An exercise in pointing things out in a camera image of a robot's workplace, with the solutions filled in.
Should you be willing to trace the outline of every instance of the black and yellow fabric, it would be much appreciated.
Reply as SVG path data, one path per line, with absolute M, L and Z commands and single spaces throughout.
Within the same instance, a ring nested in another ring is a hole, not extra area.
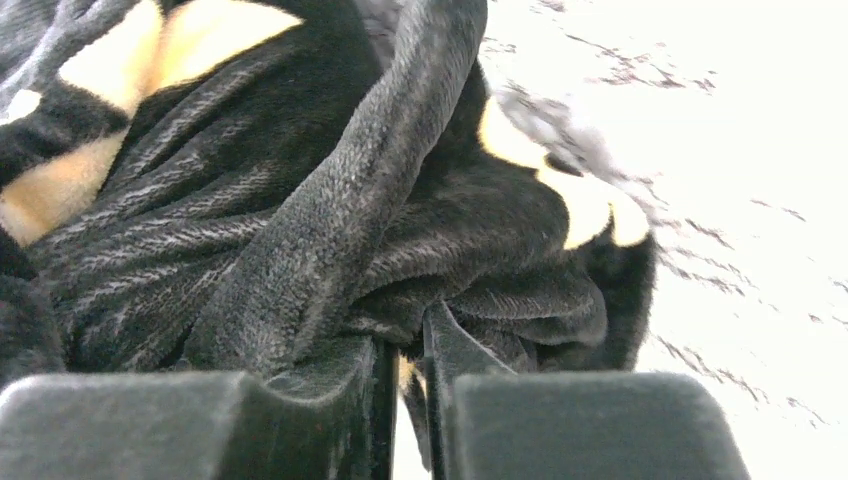
M 414 360 L 437 301 L 517 371 L 631 368 L 644 213 L 504 123 L 484 1 L 431 3 L 384 72 L 352 0 L 4 2 L 2 380 Z

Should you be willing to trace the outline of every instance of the fleece blanket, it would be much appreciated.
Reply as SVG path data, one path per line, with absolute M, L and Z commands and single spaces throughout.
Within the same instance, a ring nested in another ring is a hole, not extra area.
M 386 61 L 349 0 L 2 3 L 3 382 L 414 362 L 441 301 L 516 371 L 631 369 L 645 215 L 512 128 L 481 6 L 411 4 Z
M 517 126 L 650 212 L 637 370 L 698 379 L 752 477 L 841 478 L 845 5 L 763 6 L 498 0 L 481 61 Z

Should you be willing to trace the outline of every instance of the yellow patch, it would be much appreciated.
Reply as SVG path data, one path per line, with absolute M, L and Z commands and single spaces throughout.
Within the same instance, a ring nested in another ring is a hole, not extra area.
M 484 150 L 509 163 L 536 169 L 546 167 L 548 151 L 518 130 L 494 97 L 486 102 L 477 137 Z
M 647 238 L 647 216 L 630 196 L 592 175 L 577 177 L 546 165 L 547 149 L 518 130 L 494 98 L 486 103 L 477 135 L 488 153 L 536 169 L 536 179 L 559 194 L 569 217 L 563 249 L 580 248 L 603 233 L 610 221 L 614 222 L 613 243 L 619 247 L 637 245 Z
M 269 5 L 194 0 L 168 16 L 146 93 L 200 78 L 221 63 L 303 20 Z
M 401 392 L 405 393 L 409 391 L 412 386 L 413 377 L 418 380 L 419 384 L 421 384 L 421 388 L 424 390 L 424 396 L 426 398 L 427 380 L 424 378 L 424 375 L 415 368 L 415 365 L 412 362 L 403 355 L 400 355 L 398 360 L 398 388 L 400 388 Z
M 68 59 L 59 79 L 132 118 L 144 99 L 163 21 L 154 0 L 141 0 L 121 23 Z
M 0 227 L 29 245 L 88 208 L 127 130 L 27 170 L 0 192 Z

